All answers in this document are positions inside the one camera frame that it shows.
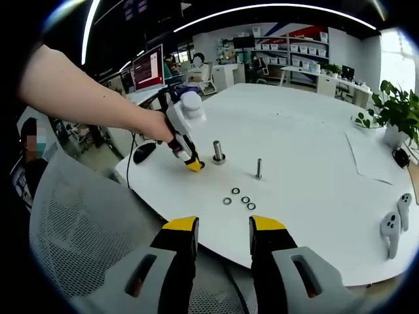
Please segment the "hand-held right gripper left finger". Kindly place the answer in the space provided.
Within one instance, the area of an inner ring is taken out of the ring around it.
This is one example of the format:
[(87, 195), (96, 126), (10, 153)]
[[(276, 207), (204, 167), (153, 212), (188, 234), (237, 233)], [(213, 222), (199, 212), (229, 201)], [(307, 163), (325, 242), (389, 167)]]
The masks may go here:
[(171, 220), (152, 243), (105, 272), (103, 284), (73, 305), (77, 313), (186, 313), (196, 275), (199, 219)]

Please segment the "person's left hand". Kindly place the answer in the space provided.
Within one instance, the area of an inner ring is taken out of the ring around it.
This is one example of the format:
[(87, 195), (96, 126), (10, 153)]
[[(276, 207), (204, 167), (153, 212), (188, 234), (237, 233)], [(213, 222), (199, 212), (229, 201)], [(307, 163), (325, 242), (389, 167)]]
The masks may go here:
[(141, 111), (138, 124), (139, 131), (151, 139), (165, 143), (174, 139), (166, 123), (166, 116), (162, 112), (144, 109)]

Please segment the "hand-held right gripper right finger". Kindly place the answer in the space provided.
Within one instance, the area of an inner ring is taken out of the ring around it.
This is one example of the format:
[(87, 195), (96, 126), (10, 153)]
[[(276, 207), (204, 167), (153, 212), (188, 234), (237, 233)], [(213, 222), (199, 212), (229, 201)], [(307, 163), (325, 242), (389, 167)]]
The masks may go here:
[(340, 272), (308, 247), (299, 247), (281, 222), (249, 218), (251, 275), (259, 313), (361, 313), (363, 300)]

